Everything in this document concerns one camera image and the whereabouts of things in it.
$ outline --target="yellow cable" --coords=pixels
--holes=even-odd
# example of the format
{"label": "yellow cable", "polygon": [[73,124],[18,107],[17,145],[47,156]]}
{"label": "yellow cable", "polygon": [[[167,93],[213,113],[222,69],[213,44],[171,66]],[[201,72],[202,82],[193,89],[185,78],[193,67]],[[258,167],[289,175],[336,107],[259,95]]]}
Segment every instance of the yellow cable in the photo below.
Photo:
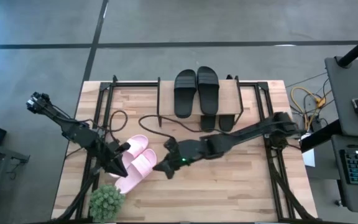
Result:
{"label": "yellow cable", "polygon": [[296,90],[296,89],[303,90],[303,91],[307,92],[307,94],[313,96],[316,101],[319,100],[319,98],[315,97],[315,95],[312,94],[312,92],[310,92],[309,90],[307,90],[306,88],[303,88],[303,87],[298,87],[298,86],[296,86],[296,87],[292,88],[292,90],[291,90],[291,100],[292,100],[292,102],[296,105],[296,107],[298,107],[298,109],[304,114],[304,115],[303,115],[303,119],[304,119],[304,121],[305,121],[305,128],[306,128],[306,127],[309,126],[309,125],[308,125],[308,115],[305,114],[305,111],[303,111],[303,109],[299,106],[299,104],[298,104],[298,103],[295,101],[295,99],[293,98],[293,92],[294,92],[294,90]]}
{"label": "yellow cable", "polygon": [[306,130],[309,130],[310,125],[311,125],[311,122],[313,121],[314,116],[316,115],[317,109],[318,109],[318,108],[314,109],[314,112],[313,112],[313,114],[311,115],[310,120],[308,121],[308,124],[307,124]]}

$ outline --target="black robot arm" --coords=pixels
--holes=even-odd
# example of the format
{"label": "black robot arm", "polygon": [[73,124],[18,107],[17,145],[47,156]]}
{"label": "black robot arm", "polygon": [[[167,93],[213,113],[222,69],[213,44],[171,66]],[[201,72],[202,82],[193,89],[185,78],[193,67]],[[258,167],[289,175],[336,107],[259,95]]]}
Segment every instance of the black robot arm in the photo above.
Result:
{"label": "black robot arm", "polygon": [[175,171],[182,166],[189,166],[201,159],[222,157],[233,146],[261,135],[269,135],[270,146],[278,148],[288,144],[287,137],[299,137],[302,132],[304,131],[298,129],[287,113],[279,112],[259,123],[229,134],[203,136],[199,141],[190,139],[177,142],[170,138],[164,144],[169,153],[153,169],[165,172],[167,178],[171,179]]}
{"label": "black robot arm", "polygon": [[122,153],[130,147],[127,142],[122,145],[119,145],[117,141],[105,143],[104,138],[96,130],[90,129],[87,123],[90,120],[77,121],[68,117],[50,102],[49,96],[45,93],[35,92],[26,105],[29,111],[35,114],[43,114],[57,123],[62,129],[62,135],[69,141],[85,148],[90,156],[96,157],[99,165],[106,172],[121,177],[128,175],[122,163]]}

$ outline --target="wooden tabletop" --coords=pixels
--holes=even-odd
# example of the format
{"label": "wooden tabletop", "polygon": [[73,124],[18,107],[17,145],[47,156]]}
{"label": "wooden tabletop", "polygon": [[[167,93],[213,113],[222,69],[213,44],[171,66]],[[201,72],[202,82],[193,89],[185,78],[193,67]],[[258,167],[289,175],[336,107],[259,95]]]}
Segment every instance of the wooden tabletop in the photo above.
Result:
{"label": "wooden tabletop", "polygon": [[[100,82],[84,82],[76,119],[93,118]],[[291,114],[283,81],[268,81],[273,110]],[[244,113],[234,131],[259,122],[257,102],[252,87],[242,87]],[[146,114],[156,114],[156,87],[122,87],[113,92],[112,111],[125,110],[129,115],[126,127],[114,136],[122,142],[135,134],[149,139],[160,161],[167,150],[163,147],[166,137],[152,134],[138,125],[138,119]],[[264,111],[267,116],[265,98]],[[124,116],[117,114],[112,128],[118,128]],[[200,116],[190,116],[185,124],[199,128]],[[191,133],[177,124],[163,121],[159,128],[157,119],[143,120],[145,126],[163,131],[178,141],[198,139],[205,134]],[[78,149],[70,143],[67,153]],[[290,188],[300,203],[317,217],[313,196],[301,152],[288,147],[283,152]],[[82,180],[86,152],[71,155],[64,163],[52,218],[64,212],[78,193]],[[114,184],[109,175],[101,174],[99,184]],[[285,200],[280,193],[285,217],[288,217]],[[88,214],[86,203],[83,214]],[[117,222],[269,222],[277,221],[272,187],[262,138],[236,145],[225,156],[215,160],[202,160],[176,171],[172,180],[163,172],[153,171],[134,190],[126,195]]]}

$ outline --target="gray floor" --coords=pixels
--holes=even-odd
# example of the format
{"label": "gray floor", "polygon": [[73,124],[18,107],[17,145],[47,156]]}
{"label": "gray floor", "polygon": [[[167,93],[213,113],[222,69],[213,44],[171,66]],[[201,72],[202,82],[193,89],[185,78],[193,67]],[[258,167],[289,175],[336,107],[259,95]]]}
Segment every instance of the gray floor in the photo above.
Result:
{"label": "gray floor", "polygon": [[[101,5],[102,0],[0,0],[0,44],[90,44]],[[294,40],[358,40],[358,0],[110,0],[99,42]],[[221,78],[282,79],[289,85],[325,72],[324,58],[352,47],[98,49],[90,80],[110,80],[113,74],[120,80],[173,80],[183,69],[207,65]],[[27,111],[25,102],[34,91],[46,92],[74,115],[89,53],[0,50],[0,127],[8,131],[4,145],[31,155],[16,180],[4,180],[0,223],[50,217],[67,141],[51,121]],[[322,75],[299,86],[316,92],[325,79]],[[297,92],[295,98],[301,101],[304,95]],[[321,115],[334,121],[334,103]],[[320,218],[358,223],[358,213],[333,204],[339,197],[335,181],[311,178],[310,184]]]}

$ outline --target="green plant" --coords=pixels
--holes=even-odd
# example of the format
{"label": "green plant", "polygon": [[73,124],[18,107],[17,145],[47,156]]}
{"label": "green plant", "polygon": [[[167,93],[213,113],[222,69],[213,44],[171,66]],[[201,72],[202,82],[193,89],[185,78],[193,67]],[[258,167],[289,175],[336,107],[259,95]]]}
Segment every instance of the green plant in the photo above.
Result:
{"label": "green plant", "polygon": [[91,194],[90,212],[95,222],[104,223],[117,218],[125,195],[113,185],[102,185]]}

